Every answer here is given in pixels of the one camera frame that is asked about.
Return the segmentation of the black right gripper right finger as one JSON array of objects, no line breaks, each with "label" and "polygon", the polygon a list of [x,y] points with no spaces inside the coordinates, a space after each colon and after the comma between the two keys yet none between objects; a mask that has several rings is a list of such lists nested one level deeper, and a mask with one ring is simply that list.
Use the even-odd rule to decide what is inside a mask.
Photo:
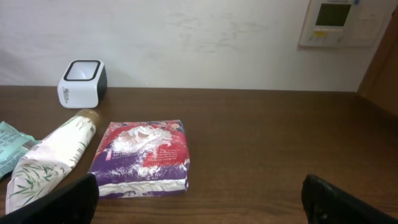
[{"label": "black right gripper right finger", "polygon": [[397,219],[368,205],[335,185],[309,174],[301,191],[309,224],[397,224]]}]

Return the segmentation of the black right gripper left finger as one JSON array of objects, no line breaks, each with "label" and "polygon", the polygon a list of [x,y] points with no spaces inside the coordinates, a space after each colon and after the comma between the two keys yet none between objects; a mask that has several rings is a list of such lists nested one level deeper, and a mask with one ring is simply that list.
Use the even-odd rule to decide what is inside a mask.
[{"label": "black right gripper left finger", "polygon": [[72,183],[1,217],[1,224],[90,223],[99,199],[96,177]]}]

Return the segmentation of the white tube brown cap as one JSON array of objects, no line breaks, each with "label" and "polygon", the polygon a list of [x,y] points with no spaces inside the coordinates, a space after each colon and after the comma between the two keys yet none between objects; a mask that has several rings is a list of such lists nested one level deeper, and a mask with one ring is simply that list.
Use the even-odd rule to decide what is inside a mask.
[{"label": "white tube brown cap", "polygon": [[78,164],[100,123],[97,112],[83,109],[29,150],[7,185],[7,214],[50,193]]}]

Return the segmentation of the red purple plastic pack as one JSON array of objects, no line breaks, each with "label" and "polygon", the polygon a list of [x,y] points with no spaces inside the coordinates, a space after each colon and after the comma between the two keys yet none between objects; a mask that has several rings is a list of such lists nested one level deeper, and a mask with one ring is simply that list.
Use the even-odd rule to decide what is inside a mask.
[{"label": "red purple plastic pack", "polygon": [[189,167],[180,120],[111,122],[89,172],[100,198],[159,197],[188,190]]}]

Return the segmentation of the teal wet wipes packet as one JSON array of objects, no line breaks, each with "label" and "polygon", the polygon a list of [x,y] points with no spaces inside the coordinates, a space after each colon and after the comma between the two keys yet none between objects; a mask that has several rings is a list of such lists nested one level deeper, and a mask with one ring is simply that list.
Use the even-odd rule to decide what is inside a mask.
[{"label": "teal wet wipes packet", "polygon": [[1,179],[11,173],[19,159],[31,150],[39,141],[32,136],[19,132],[5,121],[1,122]]}]

